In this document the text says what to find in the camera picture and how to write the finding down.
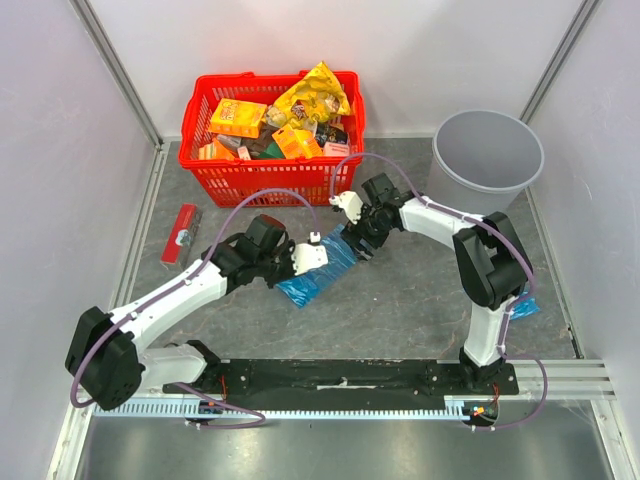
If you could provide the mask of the torn blue trash bag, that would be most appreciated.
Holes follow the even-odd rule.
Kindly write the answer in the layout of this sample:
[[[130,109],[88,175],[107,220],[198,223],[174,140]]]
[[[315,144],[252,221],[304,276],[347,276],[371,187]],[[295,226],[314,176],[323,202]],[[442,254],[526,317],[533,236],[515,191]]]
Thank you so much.
[[[321,239],[328,256],[327,265],[276,285],[298,308],[304,308],[356,265],[356,255],[341,237],[343,230],[344,225],[338,224]]]

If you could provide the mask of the long red box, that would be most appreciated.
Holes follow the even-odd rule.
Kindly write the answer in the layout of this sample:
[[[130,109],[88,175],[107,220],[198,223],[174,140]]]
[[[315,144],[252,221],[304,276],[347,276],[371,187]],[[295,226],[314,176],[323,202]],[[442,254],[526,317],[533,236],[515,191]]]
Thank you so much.
[[[160,262],[168,269],[184,270],[201,223],[201,209],[184,203],[176,217]]]

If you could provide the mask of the blue trash bag roll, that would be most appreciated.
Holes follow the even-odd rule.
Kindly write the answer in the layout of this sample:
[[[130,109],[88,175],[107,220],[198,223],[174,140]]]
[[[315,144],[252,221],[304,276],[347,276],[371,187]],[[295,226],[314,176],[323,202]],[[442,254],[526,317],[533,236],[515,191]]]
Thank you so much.
[[[517,303],[511,312],[511,320],[518,320],[524,317],[528,317],[537,314],[540,311],[538,304],[534,297],[528,297],[527,299]]]

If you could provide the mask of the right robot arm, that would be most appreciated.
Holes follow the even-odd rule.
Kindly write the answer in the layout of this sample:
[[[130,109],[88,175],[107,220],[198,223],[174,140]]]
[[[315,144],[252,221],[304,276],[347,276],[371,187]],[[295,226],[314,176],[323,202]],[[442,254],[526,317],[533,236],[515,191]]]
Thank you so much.
[[[428,237],[452,249],[463,291],[472,303],[469,333],[459,353],[460,386],[477,394],[505,368],[505,336],[512,310],[532,279],[531,262],[502,212],[472,215],[439,204],[415,190],[402,193],[385,174],[354,191],[330,197],[348,222],[341,236],[362,259],[384,245],[392,230]]]

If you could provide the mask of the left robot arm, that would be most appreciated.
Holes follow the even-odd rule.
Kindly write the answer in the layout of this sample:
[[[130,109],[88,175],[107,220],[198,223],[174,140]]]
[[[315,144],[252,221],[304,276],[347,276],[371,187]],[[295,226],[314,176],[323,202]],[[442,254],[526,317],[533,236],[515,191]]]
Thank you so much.
[[[94,306],[78,320],[65,360],[76,407],[112,410],[139,389],[185,383],[201,393],[216,388],[217,357],[200,341],[167,350],[153,343],[197,309],[259,278],[268,287],[293,278],[296,243],[278,220],[261,214],[246,231],[205,252],[180,275],[127,305],[104,312]]]

